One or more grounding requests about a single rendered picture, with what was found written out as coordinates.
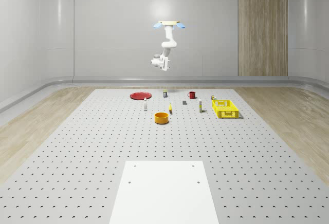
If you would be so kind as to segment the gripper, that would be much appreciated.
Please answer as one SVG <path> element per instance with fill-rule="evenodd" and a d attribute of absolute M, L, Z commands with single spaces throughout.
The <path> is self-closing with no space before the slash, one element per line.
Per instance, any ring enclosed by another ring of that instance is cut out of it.
<path fill-rule="evenodd" d="M 170 60 L 168 59 L 168 57 L 160 57 L 160 69 L 163 71 L 167 71 L 169 69 L 168 67 L 168 63 L 170 62 Z"/>

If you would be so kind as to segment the red plate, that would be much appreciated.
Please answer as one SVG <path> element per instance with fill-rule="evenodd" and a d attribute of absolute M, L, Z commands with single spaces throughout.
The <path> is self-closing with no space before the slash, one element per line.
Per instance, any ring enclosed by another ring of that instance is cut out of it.
<path fill-rule="evenodd" d="M 144 99 L 149 99 L 152 97 L 152 94 L 149 92 L 134 92 L 130 94 L 131 99 L 134 100 L 144 100 Z"/>

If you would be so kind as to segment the drone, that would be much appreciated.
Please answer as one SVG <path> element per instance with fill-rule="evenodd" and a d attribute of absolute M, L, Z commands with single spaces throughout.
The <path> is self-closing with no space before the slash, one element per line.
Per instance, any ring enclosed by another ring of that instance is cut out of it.
<path fill-rule="evenodd" d="M 161 26 L 177 26 L 179 28 L 185 28 L 185 25 L 180 21 L 159 21 L 153 27 L 159 28 Z"/>

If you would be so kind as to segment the yellow bowl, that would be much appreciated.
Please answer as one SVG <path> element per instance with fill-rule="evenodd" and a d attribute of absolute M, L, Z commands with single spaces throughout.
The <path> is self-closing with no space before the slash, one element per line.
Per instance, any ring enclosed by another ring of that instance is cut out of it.
<path fill-rule="evenodd" d="M 159 112 L 154 117 L 157 124 L 167 124 L 169 122 L 169 115 L 167 113 Z"/>

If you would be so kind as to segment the yellow basket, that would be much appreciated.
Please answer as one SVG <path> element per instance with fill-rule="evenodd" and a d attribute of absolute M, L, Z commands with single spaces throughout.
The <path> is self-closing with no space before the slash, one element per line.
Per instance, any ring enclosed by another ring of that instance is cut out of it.
<path fill-rule="evenodd" d="M 239 110 L 231 100 L 212 100 L 212 108 L 218 118 L 239 118 Z"/>

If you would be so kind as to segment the white board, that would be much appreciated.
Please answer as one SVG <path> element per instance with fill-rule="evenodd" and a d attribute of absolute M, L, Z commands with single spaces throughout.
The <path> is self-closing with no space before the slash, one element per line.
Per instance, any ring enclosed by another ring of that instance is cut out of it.
<path fill-rule="evenodd" d="M 127 161 L 109 224 L 218 224 L 202 161 Z"/>

